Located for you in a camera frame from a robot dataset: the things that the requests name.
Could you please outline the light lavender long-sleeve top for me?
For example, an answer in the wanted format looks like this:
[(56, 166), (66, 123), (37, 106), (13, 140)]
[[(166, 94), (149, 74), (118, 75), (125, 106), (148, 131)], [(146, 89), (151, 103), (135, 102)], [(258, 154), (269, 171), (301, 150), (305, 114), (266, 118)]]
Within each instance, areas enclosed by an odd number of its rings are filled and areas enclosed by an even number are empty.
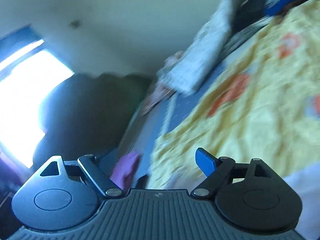
[(312, 164), (284, 178), (300, 196), (303, 208), (296, 231), (305, 239), (319, 239), (320, 235), (320, 168)]

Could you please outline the yellow cartoon print quilt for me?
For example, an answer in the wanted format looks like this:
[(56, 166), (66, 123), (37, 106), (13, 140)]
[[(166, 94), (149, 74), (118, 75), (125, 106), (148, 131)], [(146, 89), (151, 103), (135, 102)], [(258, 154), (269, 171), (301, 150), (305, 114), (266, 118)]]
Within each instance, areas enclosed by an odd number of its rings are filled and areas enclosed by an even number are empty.
[(292, 8), (208, 88), (151, 155), (149, 189), (177, 171), (202, 176), (195, 152), (240, 163), (260, 158), (282, 177), (319, 161), (319, 0)]

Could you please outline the blue knitted blanket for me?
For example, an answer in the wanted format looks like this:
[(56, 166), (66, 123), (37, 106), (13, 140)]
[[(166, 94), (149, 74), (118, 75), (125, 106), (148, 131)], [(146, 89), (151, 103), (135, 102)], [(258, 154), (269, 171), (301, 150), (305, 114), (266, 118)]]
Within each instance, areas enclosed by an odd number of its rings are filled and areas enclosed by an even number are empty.
[(169, 99), (158, 103), (147, 115), (142, 115), (140, 107), (137, 109), (117, 152), (118, 158), (132, 151), (137, 151), (141, 155), (140, 166), (133, 178), (133, 186), (136, 185), (140, 177), (149, 173), (150, 156), (156, 139), (172, 131), (189, 115), (224, 69), (223, 62), (215, 65), (200, 89), (193, 95), (183, 96), (175, 93)]

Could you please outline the white floral quilt edge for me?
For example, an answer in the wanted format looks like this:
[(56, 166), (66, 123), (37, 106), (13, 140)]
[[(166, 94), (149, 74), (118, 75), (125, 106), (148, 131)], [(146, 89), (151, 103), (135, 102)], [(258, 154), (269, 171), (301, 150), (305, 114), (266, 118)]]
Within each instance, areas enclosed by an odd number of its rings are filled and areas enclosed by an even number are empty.
[(236, 12), (245, 1), (221, 0), (181, 57), (158, 71), (157, 85), (185, 95), (194, 94), (230, 38)]

